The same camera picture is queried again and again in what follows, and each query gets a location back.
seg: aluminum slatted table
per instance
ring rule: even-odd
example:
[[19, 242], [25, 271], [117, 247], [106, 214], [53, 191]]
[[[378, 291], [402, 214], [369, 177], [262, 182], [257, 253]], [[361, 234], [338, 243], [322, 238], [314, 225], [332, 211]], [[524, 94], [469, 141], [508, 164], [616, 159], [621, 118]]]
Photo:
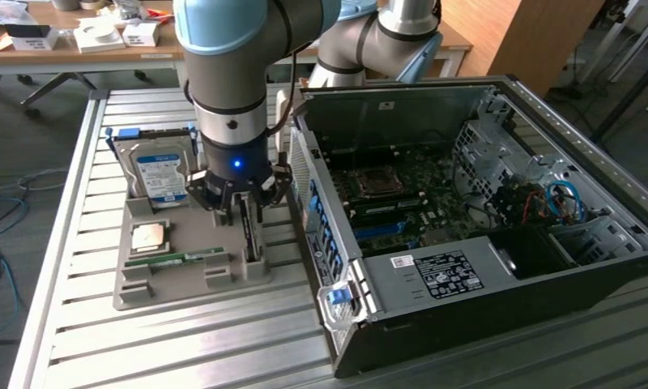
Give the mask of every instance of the aluminum slatted table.
[[[278, 88], [269, 88], [270, 115]], [[586, 312], [354, 378], [332, 378], [282, 206], [264, 214], [269, 284], [115, 311], [126, 182], [102, 130], [193, 121], [178, 89], [91, 95], [10, 388], [648, 386], [648, 277]]]

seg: gray robot arm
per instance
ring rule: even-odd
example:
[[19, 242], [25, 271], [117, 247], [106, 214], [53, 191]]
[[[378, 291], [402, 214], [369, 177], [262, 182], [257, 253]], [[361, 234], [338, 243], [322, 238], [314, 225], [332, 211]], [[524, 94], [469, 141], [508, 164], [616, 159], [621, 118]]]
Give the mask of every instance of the gray robot arm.
[[329, 29], [340, 0], [174, 0], [173, 11], [207, 160], [187, 191], [209, 210], [225, 212], [237, 192], [264, 206], [285, 192], [264, 190], [266, 179], [290, 181], [266, 154], [266, 67]]
[[344, 0], [338, 22], [320, 39], [309, 87], [362, 85], [365, 68], [416, 83], [440, 45], [438, 22], [440, 0], [389, 0], [380, 12], [373, 0]]

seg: power supply label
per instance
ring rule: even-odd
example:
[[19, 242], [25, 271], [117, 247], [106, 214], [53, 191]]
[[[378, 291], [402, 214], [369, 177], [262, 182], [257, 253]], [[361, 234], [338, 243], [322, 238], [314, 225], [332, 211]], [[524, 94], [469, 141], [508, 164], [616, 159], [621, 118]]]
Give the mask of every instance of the power supply label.
[[436, 299], [482, 288], [480, 278], [460, 250], [416, 259], [414, 266], [429, 294]]
[[169, 203], [186, 197], [185, 177], [177, 171], [181, 165], [177, 154], [141, 156], [137, 165], [149, 199]]

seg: white box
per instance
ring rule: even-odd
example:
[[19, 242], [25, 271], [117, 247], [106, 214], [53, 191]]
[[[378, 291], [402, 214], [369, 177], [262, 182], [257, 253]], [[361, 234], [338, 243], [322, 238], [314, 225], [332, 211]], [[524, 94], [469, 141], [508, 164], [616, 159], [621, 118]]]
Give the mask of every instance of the white box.
[[74, 29], [74, 39], [79, 53], [94, 53], [126, 47], [119, 32], [111, 25], [81, 26]]
[[122, 39], [127, 46], [155, 46], [158, 42], [158, 23], [127, 24]]
[[59, 37], [57, 28], [50, 28], [47, 35], [41, 36], [10, 36], [11, 45], [14, 50], [18, 51], [35, 51], [35, 50], [51, 50]]

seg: wooden cabinet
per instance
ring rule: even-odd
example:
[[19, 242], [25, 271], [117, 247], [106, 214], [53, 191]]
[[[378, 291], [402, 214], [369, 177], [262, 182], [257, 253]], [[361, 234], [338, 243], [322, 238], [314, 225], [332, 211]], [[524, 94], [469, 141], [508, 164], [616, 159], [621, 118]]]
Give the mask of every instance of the wooden cabinet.
[[441, 19], [473, 44], [457, 75], [512, 74], [544, 95], [602, 2], [441, 0]]

